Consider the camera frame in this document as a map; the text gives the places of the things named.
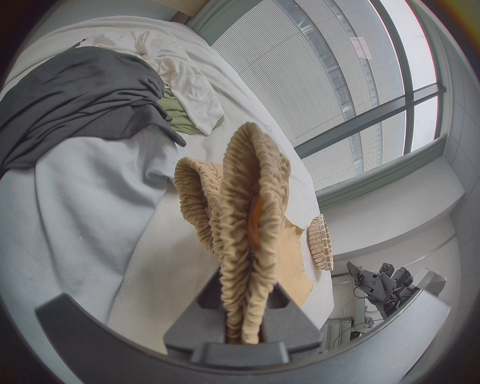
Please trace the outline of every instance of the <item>wicker basket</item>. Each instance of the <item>wicker basket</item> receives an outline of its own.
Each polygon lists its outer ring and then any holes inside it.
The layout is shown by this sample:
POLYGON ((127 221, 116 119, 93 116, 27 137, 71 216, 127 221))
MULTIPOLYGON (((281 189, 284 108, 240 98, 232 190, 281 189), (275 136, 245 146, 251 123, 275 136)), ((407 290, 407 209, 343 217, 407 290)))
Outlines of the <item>wicker basket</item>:
POLYGON ((310 223, 308 246, 315 265, 324 271, 333 271, 332 243, 323 215, 317 216, 310 223))

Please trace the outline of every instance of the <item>sky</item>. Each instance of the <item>sky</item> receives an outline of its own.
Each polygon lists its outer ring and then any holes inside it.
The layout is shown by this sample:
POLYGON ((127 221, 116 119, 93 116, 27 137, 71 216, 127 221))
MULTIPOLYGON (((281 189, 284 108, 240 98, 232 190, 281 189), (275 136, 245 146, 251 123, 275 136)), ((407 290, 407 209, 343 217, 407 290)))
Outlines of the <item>sky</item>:
MULTIPOLYGON (((412 73, 413 89, 436 82, 432 55, 423 31, 405 0, 381 0, 402 39, 412 73)), ((415 106, 412 151, 430 143, 435 135, 437 98, 415 106)))

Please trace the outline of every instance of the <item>light blue cloth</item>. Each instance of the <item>light blue cloth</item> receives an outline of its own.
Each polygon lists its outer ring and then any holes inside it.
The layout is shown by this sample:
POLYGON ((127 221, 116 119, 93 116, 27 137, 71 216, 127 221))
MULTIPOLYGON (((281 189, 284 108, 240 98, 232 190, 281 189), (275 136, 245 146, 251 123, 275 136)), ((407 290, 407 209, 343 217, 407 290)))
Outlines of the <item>light blue cloth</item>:
POLYGON ((62 292, 106 323, 130 257, 183 156, 156 128, 68 139, 0 181, 0 294, 47 366, 79 383, 34 310, 62 292))

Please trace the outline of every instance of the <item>gray cloth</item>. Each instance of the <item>gray cloth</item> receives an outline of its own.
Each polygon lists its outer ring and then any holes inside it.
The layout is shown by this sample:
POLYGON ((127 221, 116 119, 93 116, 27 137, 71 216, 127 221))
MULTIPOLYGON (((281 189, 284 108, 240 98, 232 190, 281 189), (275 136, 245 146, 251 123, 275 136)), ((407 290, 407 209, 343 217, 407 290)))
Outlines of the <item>gray cloth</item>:
POLYGON ((106 323, 133 250, 186 155, 156 128, 118 141, 70 138, 35 168, 0 180, 0 294, 49 367, 63 363, 34 309, 66 292, 106 323))
POLYGON ((97 47, 60 53, 0 101, 0 178, 33 166, 69 137, 118 140, 156 126, 185 146, 156 103, 163 93, 158 73, 133 55, 97 47))

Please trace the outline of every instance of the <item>green cloth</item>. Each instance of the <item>green cloth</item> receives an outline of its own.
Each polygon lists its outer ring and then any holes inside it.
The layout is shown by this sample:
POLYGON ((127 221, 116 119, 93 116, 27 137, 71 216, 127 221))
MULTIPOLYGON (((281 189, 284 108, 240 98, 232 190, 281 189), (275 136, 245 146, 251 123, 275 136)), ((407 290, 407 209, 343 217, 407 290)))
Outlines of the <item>green cloth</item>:
MULTIPOLYGON (((165 112, 172 118, 170 125, 174 131, 187 133, 193 135, 202 133, 192 121, 188 118, 187 113, 181 106, 180 102, 175 98, 168 88, 165 88, 165 94, 157 101, 165 112)), ((219 127, 223 123, 223 116, 217 121, 215 127, 219 127)))

